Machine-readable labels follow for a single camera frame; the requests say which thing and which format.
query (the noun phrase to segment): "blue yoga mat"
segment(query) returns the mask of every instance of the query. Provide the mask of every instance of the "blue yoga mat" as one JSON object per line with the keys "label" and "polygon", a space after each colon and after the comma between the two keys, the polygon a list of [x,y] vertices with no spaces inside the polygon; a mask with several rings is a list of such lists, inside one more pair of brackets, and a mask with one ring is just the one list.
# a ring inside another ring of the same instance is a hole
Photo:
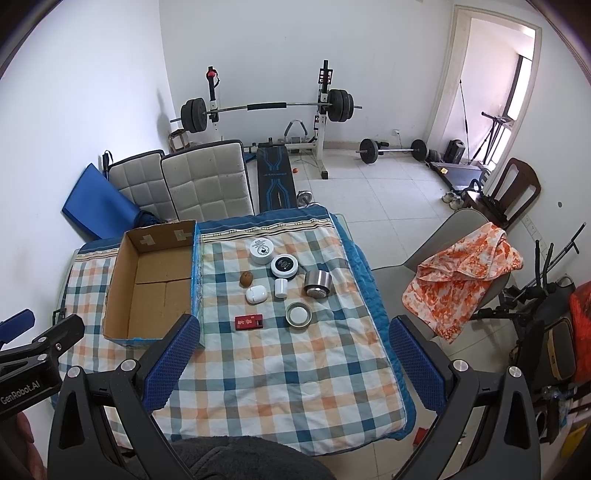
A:
{"label": "blue yoga mat", "polygon": [[139,207],[120,193],[91,163],[61,210],[93,239],[122,237],[134,227]]}

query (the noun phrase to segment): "barbell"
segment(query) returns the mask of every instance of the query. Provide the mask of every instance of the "barbell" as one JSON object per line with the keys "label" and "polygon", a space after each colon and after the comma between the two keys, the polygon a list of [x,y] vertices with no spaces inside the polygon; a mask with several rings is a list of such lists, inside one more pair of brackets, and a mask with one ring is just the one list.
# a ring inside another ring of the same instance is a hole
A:
{"label": "barbell", "polygon": [[426,161],[429,155],[427,144],[420,139],[413,141],[410,148],[387,148],[388,146],[387,142],[376,142],[365,138],[359,144],[359,150],[356,150],[356,153],[360,154],[361,160],[365,163],[374,163],[378,155],[383,155],[384,152],[412,152],[414,159],[418,161]]}
{"label": "barbell", "polygon": [[233,112],[235,110],[264,110],[273,108],[287,108],[289,106],[316,106],[326,108],[326,113],[331,122],[346,122],[353,116],[355,108],[362,108],[353,103],[353,96],[346,90],[332,89],[329,91],[327,102],[268,102],[268,103],[250,103],[249,105],[231,106],[207,110],[203,98],[188,100],[181,107],[181,116],[170,121],[170,123],[180,121],[185,130],[192,134],[203,132],[207,128],[207,116],[222,112]]}

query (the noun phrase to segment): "doorway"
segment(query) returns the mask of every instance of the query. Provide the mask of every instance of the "doorway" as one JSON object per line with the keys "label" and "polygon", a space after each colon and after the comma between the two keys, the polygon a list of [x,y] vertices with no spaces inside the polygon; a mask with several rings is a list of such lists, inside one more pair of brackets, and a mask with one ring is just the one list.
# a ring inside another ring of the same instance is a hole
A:
{"label": "doorway", "polygon": [[445,152],[450,141],[460,140],[461,163],[490,172],[503,164],[527,111],[540,47],[535,25],[456,6],[430,148]]}

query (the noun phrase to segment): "shoe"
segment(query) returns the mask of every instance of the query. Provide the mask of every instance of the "shoe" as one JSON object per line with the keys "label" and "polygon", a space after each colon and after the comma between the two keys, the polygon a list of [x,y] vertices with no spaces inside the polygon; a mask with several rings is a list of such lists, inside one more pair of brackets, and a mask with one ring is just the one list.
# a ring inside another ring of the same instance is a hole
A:
{"label": "shoe", "polygon": [[464,200],[461,197],[455,196],[454,199],[449,203],[452,210],[458,211],[464,206]]}
{"label": "shoe", "polygon": [[453,192],[447,192],[443,197],[441,197],[443,203],[450,203],[456,195]]}

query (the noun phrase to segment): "plaid tablecloth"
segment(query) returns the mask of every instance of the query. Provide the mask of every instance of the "plaid tablecloth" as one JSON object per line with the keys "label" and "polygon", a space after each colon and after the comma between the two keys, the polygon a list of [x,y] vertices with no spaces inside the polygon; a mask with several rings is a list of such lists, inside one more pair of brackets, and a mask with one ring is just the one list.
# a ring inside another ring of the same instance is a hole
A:
{"label": "plaid tablecloth", "polygon": [[[388,318],[365,259],[337,229],[321,207],[199,224],[205,350],[195,353],[165,408],[153,414],[167,438],[254,435],[322,455],[412,431],[414,406],[385,345]],[[250,270],[254,284],[274,289],[268,267],[249,260],[248,245],[262,236],[277,253],[296,256],[305,270],[330,271],[335,293],[323,300],[304,296],[302,273],[289,282],[287,299],[246,303],[241,272]],[[74,262],[65,307],[83,318],[86,334],[61,357],[62,374],[73,365],[114,369],[143,353],[100,332],[116,253],[108,242],[89,245]],[[294,330],[285,321],[292,301],[311,307],[307,329]],[[251,313],[263,314],[264,328],[235,331],[234,317]],[[114,409],[107,415],[118,443],[128,446]]]}

